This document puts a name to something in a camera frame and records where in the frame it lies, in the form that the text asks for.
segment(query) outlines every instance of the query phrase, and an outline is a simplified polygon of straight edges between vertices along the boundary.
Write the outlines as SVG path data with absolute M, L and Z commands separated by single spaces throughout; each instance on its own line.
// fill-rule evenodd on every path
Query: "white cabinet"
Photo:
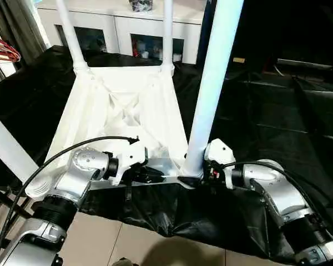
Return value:
M 133 55 L 133 47 L 141 43 L 145 46 L 142 49 L 148 51 L 150 58 L 158 58 L 156 54 L 163 47 L 163 21 L 116 17 L 115 23 L 121 54 Z M 173 23 L 173 53 L 174 55 L 180 54 L 183 63 L 196 63 L 200 31 L 201 25 Z
M 58 11 L 38 9 L 38 14 L 51 45 L 66 45 Z M 119 53 L 113 16 L 82 12 L 69 12 L 69 14 L 83 49 Z
M 174 0 L 174 61 L 195 64 L 207 0 Z M 153 10 L 133 12 L 128 0 L 66 0 L 70 18 L 83 49 L 98 49 L 148 58 L 163 50 L 163 1 Z M 55 0 L 43 0 L 38 13 L 52 45 L 65 45 Z

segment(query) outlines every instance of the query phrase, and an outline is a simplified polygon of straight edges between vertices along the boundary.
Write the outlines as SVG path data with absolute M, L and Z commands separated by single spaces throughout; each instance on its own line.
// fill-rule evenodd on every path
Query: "black plastic sheet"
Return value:
M 155 65 L 116 54 L 87 55 L 90 66 Z M 269 158 L 297 179 L 333 234 L 333 81 L 322 83 L 255 73 L 229 73 L 210 139 L 229 145 L 238 161 Z M 175 66 L 176 95 L 189 136 L 201 72 Z M 0 83 L 0 119 L 42 162 L 74 82 L 65 48 L 46 51 L 30 68 Z M 0 186 L 19 186 L 5 166 Z M 90 191 L 82 212 L 218 247 L 292 262 L 292 250 L 257 193 L 238 189 L 158 185 Z

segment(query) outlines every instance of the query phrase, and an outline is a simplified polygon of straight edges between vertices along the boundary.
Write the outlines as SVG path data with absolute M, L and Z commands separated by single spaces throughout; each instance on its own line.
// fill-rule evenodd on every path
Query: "white tube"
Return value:
M 25 152 L 21 145 L 10 134 L 0 121 L 0 159 L 6 166 L 25 183 L 30 175 L 38 169 L 36 163 Z M 47 193 L 51 187 L 52 179 L 49 176 L 38 176 L 28 186 L 26 192 L 30 197 L 40 197 Z
M 173 0 L 164 0 L 164 35 L 162 70 L 174 73 L 173 65 Z
M 204 153 L 230 58 L 243 0 L 218 0 L 204 72 L 181 174 L 202 177 Z
M 69 12 L 64 0 L 57 0 L 57 7 L 60 19 L 62 20 L 62 26 L 64 35 L 67 40 L 70 53 L 73 58 L 74 69 L 87 69 L 88 64 L 85 62 L 80 45 L 78 42 L 77 35 L 75 33 L 72 22 L 69 19 Z

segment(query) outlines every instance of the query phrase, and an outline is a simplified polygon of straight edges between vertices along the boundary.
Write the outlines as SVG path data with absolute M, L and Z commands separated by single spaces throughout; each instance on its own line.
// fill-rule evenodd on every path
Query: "floor tile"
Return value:
M 109 265 L 125 257 L 140 266 L 224 266 L 223 249 L 123 224 Z
M 283 264 L 227 250 L 225 265 L 226 266 L 240 266 L 240 265 L 241 266 L 282 266 Z
M 106 266 L 121 222 L 77 213 L 59 252 L 64 266 Z

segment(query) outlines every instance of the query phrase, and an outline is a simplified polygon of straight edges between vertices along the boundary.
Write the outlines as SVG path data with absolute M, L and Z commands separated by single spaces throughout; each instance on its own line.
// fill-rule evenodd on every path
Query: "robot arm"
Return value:
M 0 266 L 60 266 L 58 252 L 67 237 L 67 230 L 81 206 L 92 180 L 109 180 L 119 184 L 123 173 L 147 160 L 145 147 L 133 143 L 122 154 L 92 149 L 75 150 L 67 168 L 41 202 L 32 209 L 19 233 L 0 256 Z
M 205 161 L 204 179 L 209 182 L 223 183 L 229 189 L 244 187 L 263 195 L 272 218 L 294 250 L 298 265 L 333 265 L 333 236 L 283 174 L 252 164 L 223 168 L 235 159 L 232 150 L 220 140 L 208 145 Z M 260 162 L 284 170 L 275 161 Z

